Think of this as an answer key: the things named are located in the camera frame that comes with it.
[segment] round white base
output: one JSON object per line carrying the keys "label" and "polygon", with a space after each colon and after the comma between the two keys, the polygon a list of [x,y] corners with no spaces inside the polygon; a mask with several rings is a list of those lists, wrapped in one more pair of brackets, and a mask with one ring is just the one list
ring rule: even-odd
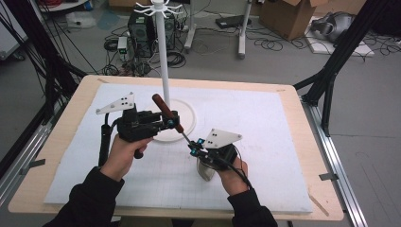
{"label": "round white base", "polygon": [[[150,107],[148,107],[148,110],[154,113],[160,112],[160,109],[156,106],[156,104],[152,104]],[[183,132],[186,135],[194,130],[196,125],[196,117],[194,110],[192,110],[188,104],[177,99],[170,99],[170,110],[178,112],[178,115],[180,116],[180,124],[183,126]],[[183,139],[183,136],[176,130],[165,130],[160,131],[153,138],[161,142],[174,142]]]}

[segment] black tripod leg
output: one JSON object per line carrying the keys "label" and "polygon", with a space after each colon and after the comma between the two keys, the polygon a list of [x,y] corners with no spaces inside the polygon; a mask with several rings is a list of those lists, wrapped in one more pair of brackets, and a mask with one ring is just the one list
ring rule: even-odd
{"label": "black tripod leg", "polygon": [[330,121],[330,112],[331,112],[331,101],[333,99],[333,91],[334,91],[334,80],[332,78],[328,84],[327,90],[324,94],[324,104],[323,104],[323,115],[322,115],[322,129],[324,134],[327,137],[330,137],[329,133],[329,121]]}

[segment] cable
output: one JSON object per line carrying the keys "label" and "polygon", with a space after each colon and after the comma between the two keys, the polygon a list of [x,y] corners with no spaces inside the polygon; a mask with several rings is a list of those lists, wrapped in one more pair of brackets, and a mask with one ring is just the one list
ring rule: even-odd
{"label": "cable", "polygon": [[198,12],[196,12],[196,13],[194,13],[194,14],[191,14],[190,16],[195,16],[195,15],[197,15],[198,13],[203,12],[206,8],[208,8],[208,7],[210,6],[211,3],[212,3],[212,0],[209,0],[209,3],[206,5],[206,7],[202,8],[201,10],[199,10]]}

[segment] computer tower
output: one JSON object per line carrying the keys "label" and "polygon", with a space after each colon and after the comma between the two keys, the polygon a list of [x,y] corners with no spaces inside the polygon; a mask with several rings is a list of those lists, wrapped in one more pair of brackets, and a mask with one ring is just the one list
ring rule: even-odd
{"label": "computer tower", "polygon": [[156,39],[154,24],[151,16],[133,11],[128,21],[134,56],[150,58],[153,55],[153,43]]}
{"label": "computer tower", "polygon": [[175,48],[175,30],[176,20],[172,13],[167,14],[165,18],[165,31],[166,31],[166,49],[173,50]]}

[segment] black cord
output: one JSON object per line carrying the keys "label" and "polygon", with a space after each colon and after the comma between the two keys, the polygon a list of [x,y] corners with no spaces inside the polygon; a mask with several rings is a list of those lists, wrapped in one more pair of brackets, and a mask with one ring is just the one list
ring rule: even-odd
{"label": "black cord", "polygon": [[170,68],[181,68],[186,64],[185,56],[179,52],[167,52],[167,57],[174,57],[173,60],[167,61]]}

